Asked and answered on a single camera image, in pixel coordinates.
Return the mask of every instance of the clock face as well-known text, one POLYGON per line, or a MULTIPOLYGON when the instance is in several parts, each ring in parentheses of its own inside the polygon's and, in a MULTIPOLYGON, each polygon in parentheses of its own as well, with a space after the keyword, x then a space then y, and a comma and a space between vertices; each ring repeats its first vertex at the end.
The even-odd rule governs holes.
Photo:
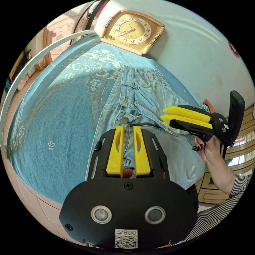
POLYGON ((127 17, 114 24, 115 38, 125 44, 140 44, 151 36, 150 24, 140 17, 127 17))

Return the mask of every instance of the blue bedspread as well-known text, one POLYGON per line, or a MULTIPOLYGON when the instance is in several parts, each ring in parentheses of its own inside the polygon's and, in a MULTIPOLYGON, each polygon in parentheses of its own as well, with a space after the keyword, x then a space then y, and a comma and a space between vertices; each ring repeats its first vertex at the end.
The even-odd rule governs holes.
POLYGON ((124 65, 198 106, 184 85, 154 60, 101 43, 96 34, 80 39, 34 81, 9 129, 9 161, 35 191, 62 204, 85 180, 102 109, 124 65))

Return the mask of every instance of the wooden cabinet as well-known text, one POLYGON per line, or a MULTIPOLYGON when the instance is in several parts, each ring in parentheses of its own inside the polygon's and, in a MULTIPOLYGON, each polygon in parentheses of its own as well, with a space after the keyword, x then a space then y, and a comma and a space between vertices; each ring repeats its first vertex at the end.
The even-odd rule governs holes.
MULTIPOLYGON (((233 147, 226 152, 225 162, 237 175, 251 174, 255 168, 255 119, 253 109, 244 113, 242 126, 233 147)), ((219 204, 228 199, 228 194, 218 190, 210 173, 207 171, 203 178, 196 182, 198 201, 219 204)))
POLYGON ((217 189, 200 189, 198 201, 203 203, 219 204, 228 199, 228 194, 217 189))
POLYGON ((203 178, 204 177, 202 177, 201 179, 199 179, 197 182, 196 182, 196 189, 197 189, 197 194, 199 193, 199 191, 200 191, 200 188, 201 188, 201 185, 202 185, 202 181, 203 181, 203 178))

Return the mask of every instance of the striped shirt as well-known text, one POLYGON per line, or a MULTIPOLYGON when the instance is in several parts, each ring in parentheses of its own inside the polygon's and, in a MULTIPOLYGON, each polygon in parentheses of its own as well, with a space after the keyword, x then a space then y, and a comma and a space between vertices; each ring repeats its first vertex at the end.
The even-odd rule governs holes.
POLYGON ((238 203, 239 199, 241 198, 246 187, 249 184, 250 178, 251 175, 247 176, 237 175, 229 198, 224 202, 215 205, 207 210, 198 212, 197 222, 192 231, 190 232, 190 234, 184 240, 176 244, 171 244, 171 242, 169 242, 169 245, 173 246, 189 241, 218 225, 238 203))

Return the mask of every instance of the beige clock frame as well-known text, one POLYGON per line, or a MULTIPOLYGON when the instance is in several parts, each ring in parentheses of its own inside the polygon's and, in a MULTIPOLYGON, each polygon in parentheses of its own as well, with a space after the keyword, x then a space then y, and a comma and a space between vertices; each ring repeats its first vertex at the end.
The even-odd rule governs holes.
POLYGON ((100 39, 101 39, 101 42, 104 42, 104 43, 108 43, 108 44, 111 44, 113 46, 116 46, 120 49, 123 49, 123 50, 126 50, 126 51, 130 51, 134 54, 137 54, 139 56, 142 56, 142 55, 145 55, 152 47, 153 45, 156 43, 156 41, 160 38, 160 36, 163 34, 163 32, 165 31, 165 25, 159 21, 157 21, 156 19, 146 15, 146 14, 143 14, 143 13, 140 13, 140 12, 137 12, 137 11, 131 11, 131 10, 126 10, 126 9, 123 9, 123 10, 120 10, 120 11, 117 11, 113 16, 111 16, 107 22, 105 23, 102 31, 101 31, 101 34, 100 34, 100 39), (136 50, 136 49, 132 49, 128 46, 125 46, 125 45, 119 45, 118 43, 115 43, 113 41, 110 41, 106 38, 104 38, 105 36, 105 33, 106 33, 106 30, 108 28, 108 25, 112 22, 112 20, 117 17, 117 15, 119 15, 121 12, 128 12, 130 14, 134 14, 134 15, 137 15, 137 16, 141 16, 141 17, 144 17, 148 20, 150 20, 151 22, 159 25, 161 28, 159 30, 159 32, 154 36, 154 38, 151 40, 151 42, 147 45, 146 48, 144 48, 142 51, 139 51, 139 50, 136 50))

